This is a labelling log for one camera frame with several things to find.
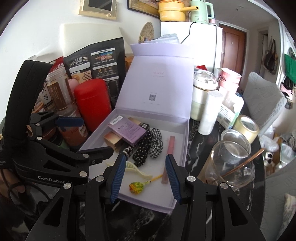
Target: stacked pink bowl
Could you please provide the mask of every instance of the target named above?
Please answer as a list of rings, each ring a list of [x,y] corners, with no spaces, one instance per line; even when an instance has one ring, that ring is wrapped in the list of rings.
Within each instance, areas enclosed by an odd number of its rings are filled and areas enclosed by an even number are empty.
[[[219,86],[222,86],[227,91],[235,94],[239,87],[241,77],[240,74],[228,68],[222,68],[222,73],[219,78]]]

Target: black polka dot scrunchie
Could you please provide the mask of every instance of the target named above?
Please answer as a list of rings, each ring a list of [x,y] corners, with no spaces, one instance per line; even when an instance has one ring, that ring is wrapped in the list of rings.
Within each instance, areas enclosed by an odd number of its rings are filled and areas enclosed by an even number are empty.
[[[159,129],[153,128],[151,131],[151,147],[148,154],[151,158],[157,158],[163,151],[163,141],[161,137],[161,132]]]
[[[151,132],[147,130],[146,135],[137,144],[138,146],[137,151],[133,154],[133,160],[135,161],[136,167],[140,167],[145,163],[146,158],[148,156],[148,151],[150,149],[150,145],[151,145]]]

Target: ceiling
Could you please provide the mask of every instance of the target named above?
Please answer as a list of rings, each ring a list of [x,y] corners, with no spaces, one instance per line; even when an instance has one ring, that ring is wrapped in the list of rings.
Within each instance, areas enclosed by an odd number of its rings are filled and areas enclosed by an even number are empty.
[[[214,6],[215,19],[251,30],[275,17],[247,0],[207,0]]]

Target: green electric kettle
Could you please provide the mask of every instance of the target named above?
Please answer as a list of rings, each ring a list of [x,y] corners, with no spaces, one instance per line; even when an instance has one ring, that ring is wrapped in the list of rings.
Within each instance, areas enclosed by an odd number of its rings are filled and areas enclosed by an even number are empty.
[[[199,7],[198,11],[191,11],[191,22],[206,23],[209,24],[209,19],[214,18],[213,4],[205,2],[203,0],[192,0],[189,2],[191,6]],[[209,17],[207,7],[211,9],[211,16]]]

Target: white carton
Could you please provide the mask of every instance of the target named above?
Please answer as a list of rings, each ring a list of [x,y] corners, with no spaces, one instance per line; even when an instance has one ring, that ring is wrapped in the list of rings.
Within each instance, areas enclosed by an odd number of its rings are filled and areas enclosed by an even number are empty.
[[[168,43],[131,45],[134,59],[128,70],[118,97],[116,108],[94,131],[82,150],[106,146],[104,135],[110,131],[107,124],[118,115],[133,117],[158,128],[162,134],[163,151],[159,157],[149,156],[139,169],[158,176],[163,173],[165,156],[171,135],[175,136],[174,157],[185,166],[188,122],[193,90],[193,55],[190,46]],[[107,163],[114,163],[118,153],[103,163],[90,166],[89,178],[103,174]],[[161,179],[148,184],[142,193],[134,195],[129,184],[145,182],[133,172],[125,172],[118,197],[133,204],[155,211],[170,213],[176,204],[170,184]]]
[[[226,129],[231,129],[239,116],[239,113],[244,105],[244,100],[242,97],[235,94],[227,93],[227,90],[220,86],[219,92],[221,92],[225,98],[231,102],[231,109],[226,107],[224,104],[221,105],[220,111],[218,113],[217,121]]]

